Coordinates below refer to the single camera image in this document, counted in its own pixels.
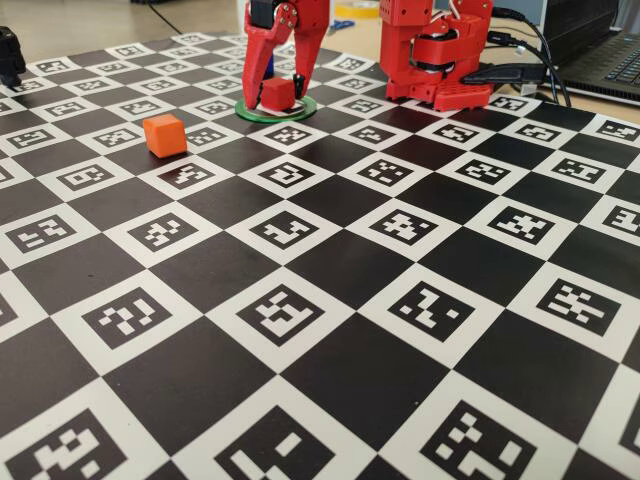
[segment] green ring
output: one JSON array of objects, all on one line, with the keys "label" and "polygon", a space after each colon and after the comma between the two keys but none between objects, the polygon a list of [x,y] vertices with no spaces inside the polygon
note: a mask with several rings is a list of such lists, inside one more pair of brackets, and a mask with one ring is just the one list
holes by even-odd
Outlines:
[{"label": "green ring", "polygon": [[304,105],[304,110],[298,113],[292,113],[291,115],[283,115],[282,117],[260,115],[257,113],[253,113],[247,110],[247,106],[244,103],[244,99],[238,100],[236,103],[236,114],[244,118],[245,120],[249,120],[250,122],[260,122],[260,123],[280,123],[280,122],[289,122],[296,120],[304,120],[305,118],[310,117],[316,110],[318,110],[318,104],[311,97],[303,97],[301,100]]}]

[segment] black square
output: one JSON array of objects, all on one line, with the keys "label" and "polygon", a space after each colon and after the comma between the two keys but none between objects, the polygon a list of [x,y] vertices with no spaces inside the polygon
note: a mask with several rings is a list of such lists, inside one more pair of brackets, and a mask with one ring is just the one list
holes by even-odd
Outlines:
[{"label": "black square", "polygon": [[573,222],[579,222],[602,195],[593,190],[531,172],[511,187],[505,193],[505,197]]},{"label": "black square", "polygon": [[554,151],[548,147],[536,145],[500,133],[492,135],[472,151],[510,163],[522,168],[533,169]]},{"label": "black square", "polygon": [[278,266],[253,248],[222,232],[151,268],[201,312],[268,275]]},{"label": "black square", "polygon": [[[82,445],[78,440],[80,434],[83,436],[89,434],[97,442],[88,452],[85,451],[86,445]],[[63,438],[71,441],[65,442],[61,440]],[[42,451],[56,452],[58,449],[68,452],[69,458],[77,460],[73,463],[69,462],[70,465],[65,465],[64,460],[58,459],[58,462],[52,462],[53,465],[43,467],[42,463],[45,462],[39,458],[38,454]],[[90,410],[84,410],[9,459],[6,465],[13,478],[42,477],[52,480],[84,479],[87,478],[83,472],[84,468],[97,467],[98,470],[89,477],[97,480],[109,475],[126,459],[127,457],[93,413]]]},{"label": "black square", "polygon": [[578,442],[617,366],[587,347],[505,311],[456,370]]},{"label": "black square", "polygon": [[51,320],[0,343],[0,436],[97,376]]},{"label": "black square", "polygon": [[420,263],[496,303],[508,305],[544,262],[463,227]]},{"label": "black square", "polygon": [[200,157],[233,173],[244,172],[280,155],[282,152],[279,150],[246,137],[199,154]]},{"label": "black square", "polygon": [[220,228],[227,228],[270,207],[280,197],[240,177],[189,195],[180,203]]},{"label": "black square", "polygon": [[640,237],[640,211],[617,205],[607,215],[602,224]]},{"label": "black square", "polygon": [[353,308],[395,279],[411,262],[342,230],[290,262],[287,268]]},{"label": "black square", "polygon": [[502,233],[537,245],[555,223],[514,207],[506,207],[488,225]]},{"label": "black square", "polygon": [[573,283],[557,280],[537,307],[603,336],[620,304]]},{"label": "black square", "polygon": [[18,267],[13,273],[42,308],[52,314],[142,269],[107,237],[96,235]]},{"label": "black square", "polygon": [[282,376],[377,450],[447,372],[355,314]]},{"label": "black square", "polygon": [[473,310],[426,282],[419,282],[389,308],[397,317],[441,342],[446,341]]},{"label": "black square", "polygon": [[318,230],[318,227],[284,211],[268,220],[251,227],[250,231],[283,250],[304,240]]},{"label": "black square", "polygon": [[384,153],[421,167],[438,170],[462,155],[464,150],[412,135],[385,149]]},{"label": "black square", "polygon": [[578,225],[551,262],[640,298],[638,247]]},{"label": "black square", "polygon": [[389,160],[376,160],[371,165],[360,170],[358,175],[391,187],[413,172],[414,170],[402,167]]},{"label": "black square", "polygon": [[105,380],[173,455],[271,376],[267,367],[202,318]]},{"label": "black square", "polygon": [[441,118],[410,108],[392,108],[373,117],[372,120],[415,133]]},{"label": "black square", "polygon": [[150,212],[171,199],[142,180],[131,178],[69,202],[100,230]]},{"label": "black square", "polygon": [[640,148],[584,133],[577,134],[565,143],[562,150],[620,168],[627,168],[640,155]]},{"label": "black square", "polygon": [[329,177],[290,200],[342,227],[382,205],[388,197],[342,177]]},{"label": "black square", "polygon": [[437,227],[438,225],[431,221],[399,209],[369,226],[370,229],[407,245],[415,245]]},{"label": "black square", "polygon": [[0,189],[0,218],[9,223],[59,203],[60,199],[40,182],[27,180]]},{"label": "black square", "polygon": [[398,195],[398,199],[463,224],[496,195],[439,173],[423,178]]},{"label": "black square", "polygon": [[10,230],[6,235],[22,253],[28,253],[58,242],[74,233],[76,231],[58,215],[50,215]]},{"label": "black square", "polygon": [[[508,446],[515,453],[511,458],[504,458],[504,452],[509,451]],[[462,469],[462,463],[470,453],[478,455],[495,468],[499,465],[500,478],[517,480],[535,451],[536,447],[522,437],[464,401],[454,407],[420,449],[421,454],[458,480],[470,478]]]},{"label": "black square", "polygon": [[372,153],[368,148],[329,135],[292,152],[292,155],[332,172],[339,172]]},{"label": "black square", "polygon": [[320,307],[280,285],[237,315],[280,347],[323,313]]},{"label": "black square", "polygon": [[243,463],[234,461],[238,453],[246,455],[263,474],[276,467],[286,475],[282,478],[295,479],[315,478],[335,456],[280,407],[269,410],[215,457],[231,478],[255,478]]}]

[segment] red robotic arm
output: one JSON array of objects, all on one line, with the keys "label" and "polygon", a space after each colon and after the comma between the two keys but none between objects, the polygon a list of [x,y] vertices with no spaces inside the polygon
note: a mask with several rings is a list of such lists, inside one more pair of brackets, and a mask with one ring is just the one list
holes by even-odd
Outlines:
[{"label": "red robotic arm", "polygon": [[[253,15],[251,5],[256,10]],[[302,98],[309,85],[320,43],[329,26],[329,0],[250,0],[245,9],[247,55],[242,87],[247,108],[263,104],[285,110],[294,98]],[[296,73],[291,80],[264,80],[264,74],[277,45],[294,31]],[[275,88],[265,88],[267,84]]]},{"label": "red robotic arm", "polygon": [[480,64],[492,0],[452,0],[452,12],[432,17],[433,0],[380,0],[380,66],[387,97],[410,97],[436,110],[484,106],[491,85],[463,85]]}]

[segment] black cable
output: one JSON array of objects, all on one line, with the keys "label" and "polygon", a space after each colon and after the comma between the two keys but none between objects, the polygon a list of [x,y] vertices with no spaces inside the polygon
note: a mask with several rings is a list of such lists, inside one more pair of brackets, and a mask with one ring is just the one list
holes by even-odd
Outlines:
[{"label": "black cable", "polygon": [[181,32],[180,30],[178,30],[176,27],[174,27],[174,26],[173,26],[173,24],[172,24],[169,20],[167,20],[166,18],[164,18],[164,17],[162,16],[162,14],[161,14],[159,11],[157,11],[157,10],[156,10],[156,8],[153,6],[153,4],[150,2],[150,0],[147,0],[147,5],[149,6],[149,8],[150,8],[151,10],[153,10],[153,13],[155,13],[156,15],[158,15],[158,16],[162,19],[162,21],[163,21],[164,23],[166,23],[167,25],[169,25],[169,26],[173,29],[173,31],[174,31],[174,32],[176,32],[178,35],[182,35],[182,32]]}]

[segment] tabletop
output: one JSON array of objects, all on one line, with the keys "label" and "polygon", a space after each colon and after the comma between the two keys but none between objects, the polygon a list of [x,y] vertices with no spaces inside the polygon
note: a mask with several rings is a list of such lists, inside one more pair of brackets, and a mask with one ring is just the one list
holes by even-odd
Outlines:
[{"label": "tabletop", "polygon": [[638,478],[640,126],[330,50],[312,117],[250,123],[245,42],[2,90],[0,479]]}]

